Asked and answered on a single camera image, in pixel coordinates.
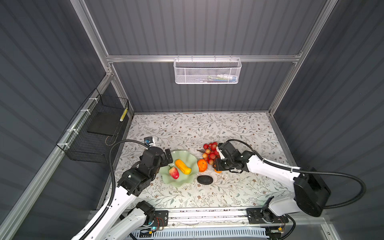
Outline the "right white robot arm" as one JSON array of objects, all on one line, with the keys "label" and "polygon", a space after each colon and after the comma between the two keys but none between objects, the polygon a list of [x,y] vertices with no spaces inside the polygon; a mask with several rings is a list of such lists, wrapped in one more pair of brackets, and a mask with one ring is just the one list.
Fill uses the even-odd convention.
[{"label": "right white robot arm", "polygon": [[288,189],[279,197],[269,197],[259,215],[267,223],[285,214],[303,212],[319,217],[331,195],[320,175],[301,173],[299,167],[275,163],[264,159],[254,150],[240,153],[230,142],[217,147],[220,158],[215,160],[214,169],[231,173],[253,173],[278,181]]}]

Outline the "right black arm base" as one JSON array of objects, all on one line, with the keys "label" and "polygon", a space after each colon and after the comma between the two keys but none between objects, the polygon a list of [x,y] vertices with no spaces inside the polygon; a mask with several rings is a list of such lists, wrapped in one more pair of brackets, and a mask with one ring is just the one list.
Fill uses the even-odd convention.
[{"label": "right black arm base", "polygon": [[270,210],[247,208],[246,215],[250,224],[283,224],[290,220],[286,216],[276,216]]}]

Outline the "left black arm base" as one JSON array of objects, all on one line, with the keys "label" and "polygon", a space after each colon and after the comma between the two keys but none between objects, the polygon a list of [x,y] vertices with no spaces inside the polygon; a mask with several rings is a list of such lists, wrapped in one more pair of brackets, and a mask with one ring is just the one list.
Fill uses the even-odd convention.
[{"label": "left black arm base", "polygon": [[169,220],[169,211],[155,210],[146,216],[142,227],[166,227]]}]

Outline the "red yellow fake apple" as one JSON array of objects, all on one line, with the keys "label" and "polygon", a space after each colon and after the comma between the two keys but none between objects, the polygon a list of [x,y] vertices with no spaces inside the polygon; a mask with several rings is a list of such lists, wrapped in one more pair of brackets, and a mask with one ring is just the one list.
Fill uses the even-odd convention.
[{"label": "red yellow fake apple", "polygon": [[178,178],[179,178],[179,172],[178,172],[178,169],[176,168],[176,167],[171,167],[170,169],[169,169],[169,175],[173,178],[173,179],[175,179],[175,180],[177,180]]}]

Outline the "tubes in white basket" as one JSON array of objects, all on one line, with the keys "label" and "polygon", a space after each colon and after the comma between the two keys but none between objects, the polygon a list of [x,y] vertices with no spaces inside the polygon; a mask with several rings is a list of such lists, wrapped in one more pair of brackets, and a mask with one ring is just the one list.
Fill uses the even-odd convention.
[{"label": "tubes in white basket", "polygon": [[206,76],[202,79],[199,79],[202,83],[234,83],[238,82],[238,77],[235,75],[215,75],[215,76]]}]

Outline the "red lychee fruit bunch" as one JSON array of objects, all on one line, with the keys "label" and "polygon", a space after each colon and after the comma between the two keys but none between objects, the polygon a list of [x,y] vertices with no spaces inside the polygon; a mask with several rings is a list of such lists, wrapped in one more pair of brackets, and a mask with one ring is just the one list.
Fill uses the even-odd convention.
[{"label": "red lychee fruit bunch", "polygon": [[218,152],[218,142],[207,143],[203,148],[198,150],[202,154],[203,159],[209,164],[213,165],[215,160],[220,157]]}]

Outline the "white vented panel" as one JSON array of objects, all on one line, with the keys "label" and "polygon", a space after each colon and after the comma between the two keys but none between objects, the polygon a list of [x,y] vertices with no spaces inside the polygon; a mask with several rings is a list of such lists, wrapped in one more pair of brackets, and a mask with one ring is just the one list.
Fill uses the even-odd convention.
[{"label": "white vented panel", "polygon": [[150,233],[136,230],[132,235],[137,240],[229,240],[236,238],[253,238],[268,240],[266,229],[258,227],[228,227],[228,228],[189,228],[165,229]]}]

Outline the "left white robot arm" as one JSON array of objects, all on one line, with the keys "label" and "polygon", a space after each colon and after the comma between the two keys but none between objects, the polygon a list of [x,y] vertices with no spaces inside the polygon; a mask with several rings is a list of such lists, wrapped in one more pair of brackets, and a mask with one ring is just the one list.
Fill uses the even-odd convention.
[{"label": "left white robot arm", "polygon": [[116,224],[120,215],[133,203],[142,191],[156,178],[161,167],[173,162],[169,149],[149,147],[140,156],[140,161],[125,171],[111,193],[107,203],[83,227],[73,240],[117,240],[148,223],[153,207],[145,204],[145,209],[134,208],[133,216],[126,217],[123,224]]}]

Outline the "dark fake avocado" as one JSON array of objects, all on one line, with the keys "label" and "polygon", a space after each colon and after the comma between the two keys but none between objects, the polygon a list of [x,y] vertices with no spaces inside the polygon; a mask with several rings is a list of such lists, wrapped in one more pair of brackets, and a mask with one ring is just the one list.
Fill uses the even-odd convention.
[{"label": "dark fake avocado", "polygon": [[197,177],[197,181],[199,184],[202,184],[202,185],[210,185],[213,183],[214,180],[211,176],[202,175]]}]

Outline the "aluminium mounting rail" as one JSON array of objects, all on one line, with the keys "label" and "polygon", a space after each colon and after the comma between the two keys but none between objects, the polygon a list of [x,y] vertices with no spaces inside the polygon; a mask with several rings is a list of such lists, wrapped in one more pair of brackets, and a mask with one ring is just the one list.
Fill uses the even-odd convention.
[{"label": "aluminium mounting rail", "polygon": [[[287,229],[292,225],[289,221],[285,225],[282,220],[275,220],[274,223],[266,223],[259,220],[257,223],[250,223],[251,215],[247,209],[252,207],[216,207],[216,208],[168,208],[156,209],[156,211],[168,211],[161,223],[167,222],[168,229],[179,228],[225,228],[225,227],[282,227]],[[330,221],[327,212],[324,211],[320,217],[311,217],[305,213],[289,214],[300,225],[322,225]]]}]

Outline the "large fake orange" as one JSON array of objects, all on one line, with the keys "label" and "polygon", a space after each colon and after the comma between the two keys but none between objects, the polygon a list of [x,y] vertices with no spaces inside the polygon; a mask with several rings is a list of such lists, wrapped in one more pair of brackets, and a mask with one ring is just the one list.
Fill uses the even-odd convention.
[{"label": "large fake orange", "polygon": [[198,165],[198,168],[199,168],[199,172],[201,172],[201,173],[205,172],[207,170],[207,168],[208,168],[208,163],[204,159],[200,159],[197,162],[197,165]]}]

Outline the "yellow fake squash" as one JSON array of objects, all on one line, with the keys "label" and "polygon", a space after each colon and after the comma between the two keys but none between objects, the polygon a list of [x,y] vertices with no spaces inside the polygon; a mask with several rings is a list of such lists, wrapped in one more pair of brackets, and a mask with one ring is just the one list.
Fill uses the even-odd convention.
[{"label": "yellow fake squash", "polygon": [[189,175],[191,172],[192,172],[192,169],[190,167],[188,167],[182,160],[180,159],[177,159],[175,161],[175,165],[176,167],[181,170],[181,172],[184,174],[184,175]]}]

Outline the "yellow tube in basket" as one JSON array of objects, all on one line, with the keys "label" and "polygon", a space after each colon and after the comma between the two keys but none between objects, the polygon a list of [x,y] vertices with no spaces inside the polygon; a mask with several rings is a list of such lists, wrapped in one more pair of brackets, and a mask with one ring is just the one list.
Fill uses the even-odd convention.
[{"label": "yellow tube in basket", "polygon": [[120,117],[120,119],[119,119],[120,122],[123,122],[123,121],[124,121],[124,119],[125,119],[127,113],[128,113],[128,108],[125,108],[124,111],[123,111],[123,113],[122,113],[122,115],[121,115],[121,117]]}]

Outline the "green wavy fruit bowl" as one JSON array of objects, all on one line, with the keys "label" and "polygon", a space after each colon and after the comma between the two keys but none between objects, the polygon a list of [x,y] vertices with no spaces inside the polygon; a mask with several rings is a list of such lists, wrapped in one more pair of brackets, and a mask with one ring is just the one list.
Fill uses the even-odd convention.
[{"label": "green wavy fruit bowl", "polygon": [[163,183],[177,188],[192,183],[199,172],[198,159],[188,151],[172,151],[171,155],[173,162],[159,171]]}]

